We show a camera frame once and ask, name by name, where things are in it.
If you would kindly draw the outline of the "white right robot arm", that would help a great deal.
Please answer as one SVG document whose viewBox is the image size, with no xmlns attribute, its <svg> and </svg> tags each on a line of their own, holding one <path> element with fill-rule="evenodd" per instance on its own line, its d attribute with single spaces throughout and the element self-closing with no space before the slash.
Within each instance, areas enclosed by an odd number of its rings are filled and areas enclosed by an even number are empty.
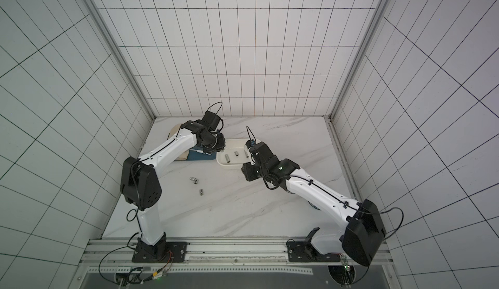
<svg viewBox="0 0 499 289">
<path fill-rule="evenodd" d="M 304 241 L 291 242 L 291 262 L 331 262 L 340 246 L 349 258 L 364 267 L 371 265 L 387 231 L 381 212 L 368 199 L 358 202 L 328 188 L 304 169 L 290 160 L 284 160 L 271 172 L 264 172 L 261 166 L 247 162 L 242 165 L 247 181 L 262 179 L 264 183 L 286 190 L 307 200 L 318 210 L 331 216 L 339 229 L 327 230 L 316 227 Z"/>
</svg>

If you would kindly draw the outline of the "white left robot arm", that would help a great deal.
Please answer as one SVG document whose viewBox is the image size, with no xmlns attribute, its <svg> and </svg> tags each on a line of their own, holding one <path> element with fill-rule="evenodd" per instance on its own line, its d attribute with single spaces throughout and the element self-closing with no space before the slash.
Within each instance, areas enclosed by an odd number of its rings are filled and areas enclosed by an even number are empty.
<svg viewBox="0 0 499 289">
<path fill-rule="evenodd" d="M 211 155 L 224 150 L 225 146 L 224 135 L 216 125 L 202 120 L 187 121 L 156 149 L 138 158 L 130 156 L 124 161 L 120 191 L 125 201 L 136 207 L 140 244 L 158 246 L 166 237 L 159 224 L 157 206 L 162 195 L 160 173 L 193 147 Z"/>
</svg>

